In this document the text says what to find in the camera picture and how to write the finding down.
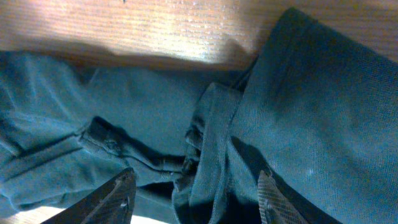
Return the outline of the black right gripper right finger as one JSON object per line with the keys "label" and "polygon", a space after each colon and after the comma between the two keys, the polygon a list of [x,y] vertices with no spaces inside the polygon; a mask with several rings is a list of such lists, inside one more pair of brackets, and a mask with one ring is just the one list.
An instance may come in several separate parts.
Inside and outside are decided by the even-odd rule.
{"label": "black right gripper right finger", "polygon": [[308,221],[277,188],[271,174],[260,171],[257,182],[262,224],[308,224]]}

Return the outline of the black logo t-shirt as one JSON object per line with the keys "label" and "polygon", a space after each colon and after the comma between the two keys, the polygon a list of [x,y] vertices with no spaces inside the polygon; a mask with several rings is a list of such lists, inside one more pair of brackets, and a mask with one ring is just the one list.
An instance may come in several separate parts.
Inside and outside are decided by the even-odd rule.
{"label": "black logo t-shirt", "polygon": [[1,216],[126,168],[135,213],[259,223],[261,172],[309,221],[397,222],[397,64],[291,8],[244,71],[79,69],[1,53]]}

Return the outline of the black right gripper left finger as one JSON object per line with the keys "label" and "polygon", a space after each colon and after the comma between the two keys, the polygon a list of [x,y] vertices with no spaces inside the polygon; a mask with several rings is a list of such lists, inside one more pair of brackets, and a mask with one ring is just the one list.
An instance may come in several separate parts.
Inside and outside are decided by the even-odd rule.
{"label": "black right gripper left finger", "polygon": [[127,168],[42,224],[130,224],[135,196],[135,172]]}

